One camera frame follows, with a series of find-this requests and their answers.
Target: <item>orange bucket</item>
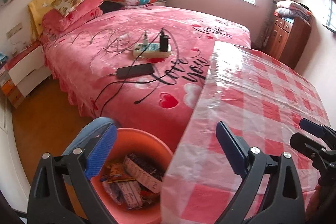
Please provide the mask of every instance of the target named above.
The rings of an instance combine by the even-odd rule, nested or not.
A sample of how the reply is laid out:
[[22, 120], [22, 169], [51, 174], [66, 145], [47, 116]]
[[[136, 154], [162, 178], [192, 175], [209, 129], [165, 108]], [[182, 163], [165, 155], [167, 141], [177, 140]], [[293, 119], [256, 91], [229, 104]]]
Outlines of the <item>orange bucket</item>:
[[[163, 170], [167, 170], [173, 158], [172, 151], [157, 137], [138, 129], [119, 128], [117, 140], [106, 161], [123, 159], [130, 153], [153, 159]], [[91, 184], [119, 224], [159, 224], [161, 222], [159, 202], [133, 211], [128, 211], [125, 204], [117, 205], [105, 192], [100, 182], [100, 177], [106, 173], [107, 170], [103, 167], [99, 175], [91, 179]]]

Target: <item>power strip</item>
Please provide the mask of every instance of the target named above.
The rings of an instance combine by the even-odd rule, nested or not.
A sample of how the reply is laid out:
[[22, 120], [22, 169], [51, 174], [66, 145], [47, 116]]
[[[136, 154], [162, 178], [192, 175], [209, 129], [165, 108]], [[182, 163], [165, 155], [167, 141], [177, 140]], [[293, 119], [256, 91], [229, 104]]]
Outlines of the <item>power strip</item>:
[[171, 55], [171, 46], [168, 45], [167, 52], [160, 52], [160, 43], [146, 45], [143, 43], [137, 43], [134, 45], [133, 56], [134, 58], [137, 58], [139, 55], [145, 58], [167, 58]]

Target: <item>snack package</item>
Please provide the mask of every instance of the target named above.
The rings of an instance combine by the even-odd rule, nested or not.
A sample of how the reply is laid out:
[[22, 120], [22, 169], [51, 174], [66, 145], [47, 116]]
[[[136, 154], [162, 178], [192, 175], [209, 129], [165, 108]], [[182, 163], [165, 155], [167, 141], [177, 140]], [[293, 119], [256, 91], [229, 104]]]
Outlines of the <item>snack package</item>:
[[110, 198], [112, 198], [116, 204], [121, 205], [123, 203], [123, 194], [118, 185], [116, 183], [108, 183], [107, 175], [102, 176], [100, 182]]
[[151, 199], [154, 200], [156, 198], [158, 198], [160, 196], [159, 193], [155, 194], [153, 193], [151, 190], [147, 189], [146, 187], [144, 187], [144, 185], [140, 184], [140, 195], [142, 197], [142, 199]]
[[160, 194], [154, 194], [151, 190], [147, 189], [142, 184], [140, 184], [140, 188], [140, 196], [143, 200], [143, 206], [150, 205], [159, 199]]
[[140, 195], [141, 189], [137, 181], [123, 181], [117, 182], [116, 184], [120, 188], [124, 200], [127, 203], [127, 210], [138, 209], [142, 207], [143, 200]]
[[160, 193], [163, 171], [154, 168], [150, 163], [134, 153], [125, 156], [124, 168], [127, 173], [153, 193]]
[[110, 168], [108, 183], [135, 180], [124, 171], [123, 164], [120, 162], [110, 162], [106, 167]]

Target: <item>metal screw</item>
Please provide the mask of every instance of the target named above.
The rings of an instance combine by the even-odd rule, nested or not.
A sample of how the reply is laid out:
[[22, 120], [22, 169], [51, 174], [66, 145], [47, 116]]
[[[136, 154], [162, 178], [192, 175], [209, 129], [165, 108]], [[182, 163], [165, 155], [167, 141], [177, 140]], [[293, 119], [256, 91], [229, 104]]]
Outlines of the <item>metal screw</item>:
[[72, 151], [75, 155], [79, 155], [80, 153], [83, 152], [83, 150], [79, 147], [75, 148], [73, 151]]
[[253, 154], [259, 154], [259, 153], [260, 153], [260, 149], [257, 148], [257, 147], [252, 147], [252, 148], [251, 148], [251, 152], [252, 152]]
[[289, 159], [292, 155], [289, 152], [283, 152], [283, 156]]
[[47, 158], [49, 158], [50, 157], [50, 154], [49, 153], [44, 153], [43, 155], [42, 155], [42, 158], [43, 159], [47, 159]]

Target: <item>red checkered tablecloth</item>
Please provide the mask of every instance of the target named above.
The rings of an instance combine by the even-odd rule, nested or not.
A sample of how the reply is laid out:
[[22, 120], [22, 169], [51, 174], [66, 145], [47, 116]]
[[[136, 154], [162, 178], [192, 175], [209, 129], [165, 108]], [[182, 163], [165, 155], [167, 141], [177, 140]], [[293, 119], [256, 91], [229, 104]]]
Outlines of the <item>red checkered tablecloth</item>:
[[[300, 130], [302, 118], [329, 125], [307, 80], [263, 52], [216, 42], [201, 96], [164, 178], [162, 223], [212, 224], [241, 184], [216, 139], [219, 121], [266, 154], [290, 152], [307, 206], [319, 174], [289, 140], [298, 131], [320, 140]], [[257, 212], [267, 182], [264, 176], [248, 217]]]

